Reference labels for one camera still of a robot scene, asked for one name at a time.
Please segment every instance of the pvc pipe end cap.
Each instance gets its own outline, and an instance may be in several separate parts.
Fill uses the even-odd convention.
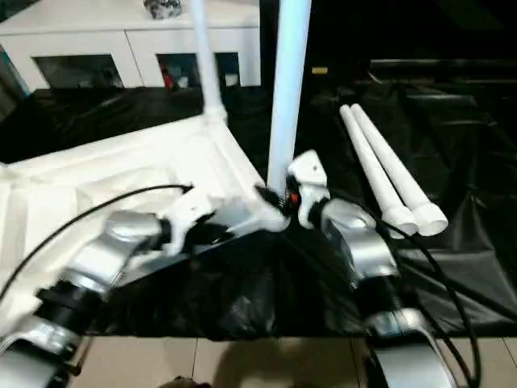
[[[405,206],[388,209],[382,214],[382,220],[406,232],[409,236],[417,233],[418,230],[413,213]],[[390,230],[389,235],[392,238],[404,238],[404,236],[395,230]]]
[[[413,209],[417,220],[418,232],[422,236],[434,236],[443,232],[449,225],[449,221],[438,205],[429,202]]]
[[[347,114],[348,112],[351,113],[351,109],[348,105],[342,105],[340,108],[339,108],[339,113],[341,113],[341,116],[344,115],[344,114]]]
[[[363,108],[358,103],[353,103],[350,109],[355,112],[364,112]]]

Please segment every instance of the white vertical pole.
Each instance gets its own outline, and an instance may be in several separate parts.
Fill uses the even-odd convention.
[[[191,13],[197,39],[197,65],[200,71],[201,87],[204,99],[204,114],[211,120],[226,120],[225,106],[221,101],[219,78],[216,71],[216,56],[208,38],[205,0],[191,0]]]
[[[301,83],[309,34],[311,0],[280,0],[275,94],[267,185],[285,192],[285,175],[294,155]]]

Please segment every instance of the white fabric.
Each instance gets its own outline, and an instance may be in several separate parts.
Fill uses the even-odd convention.
[[[222,200],[240,198],[259,214],[253,189],[262,183],[224,125],[205,128],[198,116],[0,167],[0,285],[57,227],[127,191],[157,184],[192,183]],[[128,198],[79,222],[29,264],[0,306],[0,334],[34,310],[37,288],[50,285],[74,251],[92,239],[115,209],[164,213],[179,190]],[[258,229],[255,218],[243,233]]]

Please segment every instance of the cabinet door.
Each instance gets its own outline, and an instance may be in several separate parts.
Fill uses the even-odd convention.
[[[142,86],[124,32],[0,36],[0,44],[29,91],[51,86]],[[85,76],[88,68],[93,75]],[[92,79],[103,79],[106,85]]]
[[[260,33],[257,27],[210,28],[221,84],[260,85]],[[191,29],[128,32],[145,86],[195,86],[197,43]]]

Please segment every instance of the red object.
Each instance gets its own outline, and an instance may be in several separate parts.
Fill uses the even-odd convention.
[[[165,83],[165,87],[167,89],[172,89],[174,87],[174,78],[169,74],[169,70],[167,70],[166,66],[160,64],[160,69],[162,70],[163,82]]]
[[[290,197],[291,197],[292,204],[298,205],[298,194],[296,194],[295,192],[292,192]]]

